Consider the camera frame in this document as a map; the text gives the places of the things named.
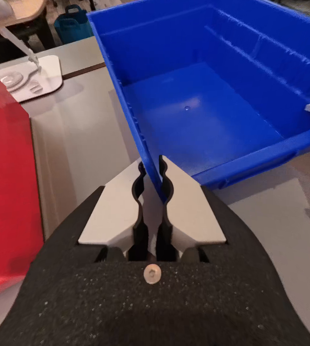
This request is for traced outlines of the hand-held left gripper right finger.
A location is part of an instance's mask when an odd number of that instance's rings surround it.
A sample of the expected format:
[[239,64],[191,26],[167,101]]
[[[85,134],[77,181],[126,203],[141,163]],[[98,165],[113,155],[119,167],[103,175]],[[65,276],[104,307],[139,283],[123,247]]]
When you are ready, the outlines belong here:
[[159,156],[159,171],[165,202],[157,232],[157,261],[176,261],[179,252],[225,244],[202,186],[164,155]]

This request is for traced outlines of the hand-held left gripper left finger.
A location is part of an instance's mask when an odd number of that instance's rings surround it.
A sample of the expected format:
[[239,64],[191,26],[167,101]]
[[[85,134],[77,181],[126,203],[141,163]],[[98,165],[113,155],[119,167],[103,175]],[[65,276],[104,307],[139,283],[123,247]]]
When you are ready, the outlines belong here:
[[148,257],[148,227],[144,223],[144,177],[137,159],[103,186],[102,193],[79,239],[80,245],[116,247],[129,261]]

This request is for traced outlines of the blue plastic bin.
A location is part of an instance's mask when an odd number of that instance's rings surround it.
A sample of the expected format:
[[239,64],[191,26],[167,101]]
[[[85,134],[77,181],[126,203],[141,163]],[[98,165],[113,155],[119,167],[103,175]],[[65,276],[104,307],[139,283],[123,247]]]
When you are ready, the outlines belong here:
[[134,1],[88,14],[144,167],[226,188],[310,152],[310,17],[271,1]]

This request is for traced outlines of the red plastic bin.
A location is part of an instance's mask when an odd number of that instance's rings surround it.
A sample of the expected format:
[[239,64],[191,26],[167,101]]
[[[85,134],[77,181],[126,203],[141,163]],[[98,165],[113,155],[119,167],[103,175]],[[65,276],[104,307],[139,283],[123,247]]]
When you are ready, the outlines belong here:
[[0,293],[44,243],[30,119],[0,82]]

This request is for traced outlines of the grey desk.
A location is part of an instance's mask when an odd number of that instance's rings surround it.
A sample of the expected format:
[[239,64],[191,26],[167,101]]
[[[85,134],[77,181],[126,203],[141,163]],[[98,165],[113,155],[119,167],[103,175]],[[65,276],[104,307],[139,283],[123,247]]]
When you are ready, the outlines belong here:
[[[49,96],[61,90],[69,97],[83,90],[94,96],[114,88],[94,37],[38,53],[48,55],[59,57],[64,80]],[[310,331],[310,153],[216,195],[260,240]]]

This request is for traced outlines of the blue tote basket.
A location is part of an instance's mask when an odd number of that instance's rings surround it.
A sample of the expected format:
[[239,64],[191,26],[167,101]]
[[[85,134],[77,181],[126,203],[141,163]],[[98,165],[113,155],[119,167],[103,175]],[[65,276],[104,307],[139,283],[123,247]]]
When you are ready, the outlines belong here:
[[66,6],[65,13],[60,14],[53,25],[64,45],[93,36],[87,11],[77,4]]

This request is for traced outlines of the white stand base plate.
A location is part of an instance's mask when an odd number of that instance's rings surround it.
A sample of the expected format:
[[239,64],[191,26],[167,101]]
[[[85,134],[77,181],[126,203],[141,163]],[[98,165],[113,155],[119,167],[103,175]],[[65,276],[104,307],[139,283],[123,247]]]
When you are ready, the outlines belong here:
[[39,58],[39,67],[27,61],[0,68],[0,81],[19,103],[53,93],[63,83],[59,58]]

